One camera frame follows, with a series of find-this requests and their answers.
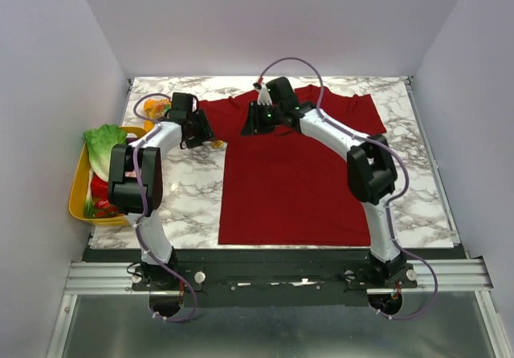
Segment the red t-shirt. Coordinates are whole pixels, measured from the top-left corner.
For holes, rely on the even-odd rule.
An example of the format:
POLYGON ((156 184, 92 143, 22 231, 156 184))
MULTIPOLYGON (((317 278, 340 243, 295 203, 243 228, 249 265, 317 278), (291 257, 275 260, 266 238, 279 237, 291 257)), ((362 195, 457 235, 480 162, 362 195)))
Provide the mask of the red t-shirt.
POLYGON ((329 148, 284 126, 242 136, 250 91, 199 103, 226 143, 218 241, 222 245, 369 246, 347 167, 329 148))

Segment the small gold brooch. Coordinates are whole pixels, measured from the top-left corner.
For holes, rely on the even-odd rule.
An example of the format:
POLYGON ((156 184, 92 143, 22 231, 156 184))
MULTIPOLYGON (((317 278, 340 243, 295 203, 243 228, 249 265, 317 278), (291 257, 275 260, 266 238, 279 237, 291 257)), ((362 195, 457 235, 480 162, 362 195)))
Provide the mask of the small gold brooch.
POLYGON ((224 142, 222 140, 214 140, 210 143, 210 146, 212 148, 222 148, 224 145, 224 142))

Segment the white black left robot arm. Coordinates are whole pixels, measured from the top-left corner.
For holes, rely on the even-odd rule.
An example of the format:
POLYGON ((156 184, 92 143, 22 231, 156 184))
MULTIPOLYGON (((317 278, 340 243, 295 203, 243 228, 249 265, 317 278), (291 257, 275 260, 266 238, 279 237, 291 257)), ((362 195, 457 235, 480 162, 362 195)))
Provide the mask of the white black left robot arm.
POLYGON ((178 274, 174 249, 158 213, 164 191, 162 159, 174 148, 196 148, 214 139, 196 96, 175 92, 168 99, 171 107, 159 119, 133 109, 153 127, 129 144, 114 145, 108 171, 108 200, 135 230, 143 277, 162 290, 177 282, 190 286, 178 274))

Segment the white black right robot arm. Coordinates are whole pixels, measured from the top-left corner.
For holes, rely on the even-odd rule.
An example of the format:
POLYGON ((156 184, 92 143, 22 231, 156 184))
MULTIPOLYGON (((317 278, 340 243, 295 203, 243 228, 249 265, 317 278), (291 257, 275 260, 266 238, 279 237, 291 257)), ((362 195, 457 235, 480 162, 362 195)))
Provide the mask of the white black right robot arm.
POLYGON ((253 84, 257 100, 250 103, 243 134, 265 134, 280 125, 310 137, 339 155, 347 166, 350 193, 362 204, 369 229, 369 277, 379 287, 396 281, 406 265, 398 244, 390 203, 398 173, 394 151, 383 135, 366 136, 332 118, 318 100, 301 103, 285 77, 253 84))

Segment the orange snack packet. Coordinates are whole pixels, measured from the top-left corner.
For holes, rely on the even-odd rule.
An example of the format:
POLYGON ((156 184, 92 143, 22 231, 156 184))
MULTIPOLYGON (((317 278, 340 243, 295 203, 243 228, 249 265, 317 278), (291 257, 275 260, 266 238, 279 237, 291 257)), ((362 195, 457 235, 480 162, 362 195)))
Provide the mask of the orange snack packet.
POLYGON ((150 132, 153 129, 154 121, 161 120, 165 114, 171 109, 172 103, 169 99, 147 99, 144 102, 143 112, 146 120, 144 122, 144 130, 150 132))

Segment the toy green lettuce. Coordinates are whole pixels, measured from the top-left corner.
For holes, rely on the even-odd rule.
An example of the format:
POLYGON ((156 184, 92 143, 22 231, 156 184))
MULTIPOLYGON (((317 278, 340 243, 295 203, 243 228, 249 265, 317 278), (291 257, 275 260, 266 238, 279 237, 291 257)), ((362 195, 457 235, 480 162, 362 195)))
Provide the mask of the toy green lettuce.
POLYGON ((108 181, 112 148, 126 143, 127 132, 115 124, 103 124, 84 132, 92 171, 101 180, 108 181))

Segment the toy red bell pepper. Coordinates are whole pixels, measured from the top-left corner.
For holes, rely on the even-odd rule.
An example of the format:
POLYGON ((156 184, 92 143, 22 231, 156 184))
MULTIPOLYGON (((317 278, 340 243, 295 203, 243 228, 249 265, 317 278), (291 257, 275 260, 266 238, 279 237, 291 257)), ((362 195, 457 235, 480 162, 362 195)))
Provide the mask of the toy red bell pepper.
POLYGON ((94 197, 98 197, 100 199, 108 198, 108 183, 102 180, 96 174, 93 175, 93 178, 90 182, 90 188, 94 197))

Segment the yellow plastic basket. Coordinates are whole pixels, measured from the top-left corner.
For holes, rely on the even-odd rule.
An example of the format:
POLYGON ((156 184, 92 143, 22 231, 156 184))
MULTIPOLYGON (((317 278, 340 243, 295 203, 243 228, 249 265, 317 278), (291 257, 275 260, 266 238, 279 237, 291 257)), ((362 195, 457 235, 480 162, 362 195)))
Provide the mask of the yellow plastic basket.
MULTIPOLYGON (((128 144, 130 141, 136 140, 145 135, 145 130, 143 128, 126 126, 122 126, 121 128, 127 132, 125 144, 128 144)), ((80 159, 75 171, 75 178, 71 187, 71 195, 68 202, 69 213, 72 217, 80 221, 88 222, 97 226, 126 225, 127 221, 125 220, 124 215, 121 213, 119 213, 114 218, 86 218, 84 216, 84 207, 86 201, 95 198, 92 195, 90 188, 90 182, 93 178, 93 175, 94 172, 92 171, 88 158, 88 149, 84 141, 82 153, 80 154, 80 159)))

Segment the toy green onion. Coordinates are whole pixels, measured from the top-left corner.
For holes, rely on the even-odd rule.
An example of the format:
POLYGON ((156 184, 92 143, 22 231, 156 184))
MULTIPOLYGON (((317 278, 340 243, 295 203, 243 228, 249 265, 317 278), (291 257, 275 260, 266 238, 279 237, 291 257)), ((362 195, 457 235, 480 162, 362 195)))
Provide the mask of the toy green onion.
POLYGON ((85 203, 84 216, 86 218, 114 218, 119 210, 107 198, 93 198, 85 203))

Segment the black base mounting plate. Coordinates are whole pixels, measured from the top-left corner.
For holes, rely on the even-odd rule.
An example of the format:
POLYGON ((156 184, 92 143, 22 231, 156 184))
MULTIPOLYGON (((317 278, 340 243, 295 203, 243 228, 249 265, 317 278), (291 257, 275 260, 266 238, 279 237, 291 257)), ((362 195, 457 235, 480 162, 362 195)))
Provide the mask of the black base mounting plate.
POLYGON ((179 291, 177 296, 135 295, 166 314, 209 307, 374 306, 396 311, 408 294, 433 295, 439 282, 432 259, 467 258, 461 248, 422 250, 406 256, 392 283, 376 284, 369 274, 369 252, 337 250, 177 250, 175 271, 189 287, 169 275, 145 279, 131 250, 88 250, 82 262, 126 262, 133 288, 179 291))

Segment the aluminium frame rail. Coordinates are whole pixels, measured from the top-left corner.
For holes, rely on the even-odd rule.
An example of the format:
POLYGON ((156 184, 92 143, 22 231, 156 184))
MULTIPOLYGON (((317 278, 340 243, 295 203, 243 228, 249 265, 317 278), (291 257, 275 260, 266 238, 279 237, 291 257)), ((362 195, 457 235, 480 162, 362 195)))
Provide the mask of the aluminium frame rail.
MULTIPOLYGON (((487 337, 495 357, 512 357, 513 348, 508 341, 503 322, 492 300, 493 284, 485 261, 481 258, 432 259, 428 262, 439 282, 439 294, 444 292, 471 292, 475 295, 487 337)), ((143 295, 177 296, 179 291, 156 291, 146 288, 137 291, 126 271, 126 262, 74 262, 69 267, 63 298, 55 323, 49 357, 63 356, 67 332, 77 299, 81 295, 143 295)))

